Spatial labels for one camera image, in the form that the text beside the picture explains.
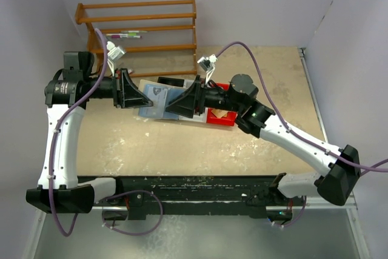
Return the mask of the silver portrait VIP card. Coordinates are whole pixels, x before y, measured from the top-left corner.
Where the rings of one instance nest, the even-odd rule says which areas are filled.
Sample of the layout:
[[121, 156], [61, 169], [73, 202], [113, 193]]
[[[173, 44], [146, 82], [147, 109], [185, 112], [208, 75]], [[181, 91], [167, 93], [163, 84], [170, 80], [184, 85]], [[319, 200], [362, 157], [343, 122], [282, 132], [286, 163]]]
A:
[[146, 84], [144, 87], [144, 93], [151, 100], [153, 105], [150, 107], [140, 108], [139, 116], [143, 118], [162, 118], [164, 115], [164, 108], [168, 92], [169, 89], [166, 86]]

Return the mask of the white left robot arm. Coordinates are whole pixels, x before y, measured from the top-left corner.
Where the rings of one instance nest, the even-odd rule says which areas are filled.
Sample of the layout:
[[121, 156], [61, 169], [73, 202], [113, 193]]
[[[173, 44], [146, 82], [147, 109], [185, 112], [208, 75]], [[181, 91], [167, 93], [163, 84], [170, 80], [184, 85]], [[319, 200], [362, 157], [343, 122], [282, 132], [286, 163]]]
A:
[[115, 68], [122, 51], [107, 55], [110, 77], [92, 76], [90, 52], [65, 52], [64, 67], [44, 90], [48, 116], [45, 160], [38, 185], [26, 191], [26, 201], [37, 209], [59, 214], [86, 214], [93, 205], [115, 194], [115, 178], [95, 178], [79, 183], [76, 159], [78, 136], [89, 99], [112, 99], [120, 109], [152, 106], [127, 69]]

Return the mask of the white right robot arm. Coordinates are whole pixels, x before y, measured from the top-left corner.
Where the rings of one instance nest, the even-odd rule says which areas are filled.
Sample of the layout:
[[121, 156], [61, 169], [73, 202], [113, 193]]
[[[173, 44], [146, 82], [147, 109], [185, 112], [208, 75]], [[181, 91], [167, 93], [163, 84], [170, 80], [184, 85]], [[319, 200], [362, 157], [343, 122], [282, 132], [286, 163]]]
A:
[[279, 174], [271, 185], [273, 192], [285, 198], [320, 196], [336, 206], [345, 205], [361, 176], [356, 148], [340, 148], [291, 126], [260, 103], [257, 94], [249, 75], [235, 75], [227, 90], [208, 87], [197, 76], [188, 89], [169, 101], [166, 112], [187, 118], [202, 114], [205, 108], [235, 112], [235, 124], [244, 133], [280, 146], [314, 169], [312, 173]]

